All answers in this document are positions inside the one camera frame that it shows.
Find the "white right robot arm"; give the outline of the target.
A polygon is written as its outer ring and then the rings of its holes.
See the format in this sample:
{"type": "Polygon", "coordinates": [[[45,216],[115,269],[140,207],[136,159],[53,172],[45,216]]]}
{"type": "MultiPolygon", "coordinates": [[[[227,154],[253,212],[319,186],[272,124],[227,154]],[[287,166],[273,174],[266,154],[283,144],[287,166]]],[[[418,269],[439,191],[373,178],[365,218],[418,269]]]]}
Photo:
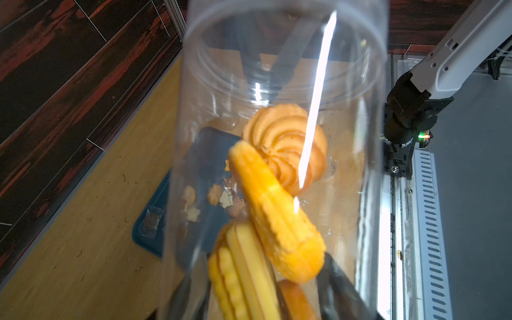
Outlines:
{"type": "Polygon", "coordinates": [[[477,66],[511,36],[510,1],[474,1],[427,57],[387,97],[384,136],[406,145],[430,130],[477,66]]]}

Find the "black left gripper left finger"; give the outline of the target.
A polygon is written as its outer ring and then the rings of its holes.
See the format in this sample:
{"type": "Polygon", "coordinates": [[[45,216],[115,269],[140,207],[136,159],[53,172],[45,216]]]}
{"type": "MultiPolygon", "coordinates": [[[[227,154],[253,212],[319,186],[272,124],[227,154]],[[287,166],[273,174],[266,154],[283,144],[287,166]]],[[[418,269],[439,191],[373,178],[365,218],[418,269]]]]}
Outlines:
{"type": "Polygon", "coordinates": [[[193,291],[194,283],[190,273],[181,280],[167,305],[168,319],[207,319],[211,282],[202,280],[193,291]]]}

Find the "clear jar with yellow snacks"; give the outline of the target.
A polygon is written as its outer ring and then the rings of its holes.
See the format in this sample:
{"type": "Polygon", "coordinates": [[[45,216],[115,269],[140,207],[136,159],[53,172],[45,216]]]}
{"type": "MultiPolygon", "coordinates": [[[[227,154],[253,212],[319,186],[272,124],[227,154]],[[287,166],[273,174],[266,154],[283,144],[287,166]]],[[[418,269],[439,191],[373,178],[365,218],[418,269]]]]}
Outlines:
{"type": "Polygon", "coordinates": [[[158,319],[378,319],[387,1],[190,1],[158,319]]]}

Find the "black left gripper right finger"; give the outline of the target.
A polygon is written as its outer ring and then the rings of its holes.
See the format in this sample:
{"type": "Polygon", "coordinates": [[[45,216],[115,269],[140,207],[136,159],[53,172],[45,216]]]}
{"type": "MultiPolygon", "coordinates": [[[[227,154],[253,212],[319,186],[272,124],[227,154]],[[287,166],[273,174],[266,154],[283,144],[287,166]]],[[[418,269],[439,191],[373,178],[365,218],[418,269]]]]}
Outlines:
{"type": "Polygon", "coordinates": [[[368,309],[349,278],[329,253],[325,253],[324,266],[317,275],[317,293],[323,320],[383,320],[378,312],[368,309]]]}

